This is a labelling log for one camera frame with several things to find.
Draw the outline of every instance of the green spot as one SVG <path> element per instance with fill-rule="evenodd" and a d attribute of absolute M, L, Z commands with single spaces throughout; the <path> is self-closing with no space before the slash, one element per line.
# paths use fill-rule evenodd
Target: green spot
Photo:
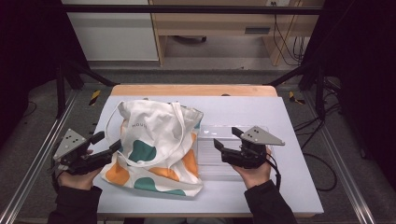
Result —
<path fill-rule="evenodd" d="M 201 128 L 201 119 L 198 121 L 198 123 L 195 125 L 194 129 L 200 129 Z"/>
<path fill-rule="evenodd" d="M 166 191 L 157 190 L 155 188 L 154 180 L 151 179 L 150 177 L 143 177 L 143 178 L 137 179 L 134 182 L 134 188 L 135 189 L 145 189 L 145 190 L 150 190 L 150 191 L 164 192 L 164 193 L 169 193 L 169 194 L 176 194 L 176 195 L 186 196 L 186 193 L 184 193 L 184 191 L 181 190 L 181 189 L 172 189 L 172 190 L 166 190 Z"/>
<path fill-rule="evenodd" d="M 156 155 L 157 149 L 155 147 L 151 147 L 140 140 L 136 140 L 134 141 L 134 151 L 132 151 L 128 159 L 134 162 L 152 161 Z"/>

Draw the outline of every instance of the hand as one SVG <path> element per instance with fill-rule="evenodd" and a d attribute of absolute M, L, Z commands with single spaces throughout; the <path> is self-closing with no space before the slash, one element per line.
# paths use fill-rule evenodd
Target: hand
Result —
<path fill-rule="evenodd" d="M 93 150 L 88 149 L 87 153 L 91 154 Z M 102 171 L 102 168 L 89 172 L 85 175 L 70 175 L 63 172 L 59 176 L 59 185 L 69 187 L 72 189 L 90 190 L 93 186 L 93 179 Z"/>
<path fill-rule="evenodd" d="M 270 160 L 271 150 L 267 148 L 267 160 Z M 242 176 L 247 189 L 258 186 L 267 182 L 270 179 L 271 165 L 268 162 L 263 163 L 257 169 L 245 169 L 239 166 L 234 166 L 235 171 Z"/>

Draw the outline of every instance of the canvas bag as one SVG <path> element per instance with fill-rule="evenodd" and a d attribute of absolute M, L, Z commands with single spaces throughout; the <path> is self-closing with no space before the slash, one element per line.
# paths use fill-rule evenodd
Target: canvas bag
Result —
<path fill-rule="evenodd" d="M 203 113 L 180 103 L 120 102 L 122 148 L 101 176 L 133 189 L 195 196 L 202 188 L 191 149 Z"/>

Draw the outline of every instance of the floor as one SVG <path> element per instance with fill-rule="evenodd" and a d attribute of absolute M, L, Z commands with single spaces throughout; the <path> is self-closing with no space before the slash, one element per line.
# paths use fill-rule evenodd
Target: floor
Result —
<path fill-rule="evenodd" d="M 293 63 L 290 56 L 286 56 L 286 60 Z M 283 76 L 294 67 L 295 65 L 285 63 L 272 66 L 259 38 L 238 36 L 209 36 L 205 43 L 197 39 L 170 38 L 163 66 L 155 62 L 92 62 L 92 68 L 99 74 L 121 83 L 264 84 Z M 97 84 L 89 77 L 83 78 L 87 82 L 86 87 L 78 93 L 77 104 L 61 129 L 79 127 L 88 134 L 94 130 L 94 123 L 101 112 L 100 106 L 106 102 L 111 89 Z M 294 77 L 276 88 L 279 96 L 284 98 L 295 127 L 315 117 L 311 105 L 314 102 L 314 90 L 299 91 L 296 86 L 298 81 L 299 78 Z M 87 106 L 87 100 L 90 100 L 93 90 L 97 89 L 101 90 L 97 103 L 95 106 Z M 290 99 L 291 91 L 296 101 Z M 68 91 L 68 95 L 73 95 L 73 92 Z M 325 95 L 327 108 L 337 104 L 333 93 L 326 91 Z M 36 155 L 41 155 L 43 142 L 56 122 L 55 99 L 56 85 L 53 81 L 31 91 L 32 103 L 26 116 L 0 151 L 2 211 L 15 205 L 10 202 L 18 188 L 26 188 L 21 185 L 29 182 L 24 174 L 32 169 L 39 170 L 35 183 L 26 188 L 28 193 L 19 198 L 22 204 L 15 207 L 18 215 L 14 217 L 14 223 L 45 223 L 47 213 L 53 209 L 55 194 L 46 175 L 49 160 L 43 158 L 42 167 L 32 167 L 31 164 L 36 161 Z M 296 132 L 301 146 L 317 127 L 318 124 L 313 122 Z M 341 108 L 336 106 L 335 110 L 328 113 L 325 126 L 310 139 L 303 152 L 315 154 L 330 164 L 337 173 L 338 183 L 332 190 L 318 191 L 325 213 L 301 218 L 299 223 L 396 223 L 396 194 L 381 175 L 376 163 L 361 158 L 358 143 L 342 117 Z M 332 186 L 332 172 L 325 163 L 312 157 L 306 157 L 306 162 L 318 189 Z M 107 223 L 122 223 L 121 220 L 110 221 Z"/>

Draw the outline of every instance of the black sleeve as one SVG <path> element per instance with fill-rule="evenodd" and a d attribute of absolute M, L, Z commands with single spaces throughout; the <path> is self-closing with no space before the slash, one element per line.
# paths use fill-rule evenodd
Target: black sleeve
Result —
<path fill-rule="evenodd" d="M 48 223 L 97 224 L 97 207 L 102 190 L 60 187 L 56 198 L 56 209 L 49 214 Z"/>
<path fill-rule="evenodd" d="M 248 189 L 245 197 L 255 224 L 297 223 L 294 214 L 272 181 Z"/>

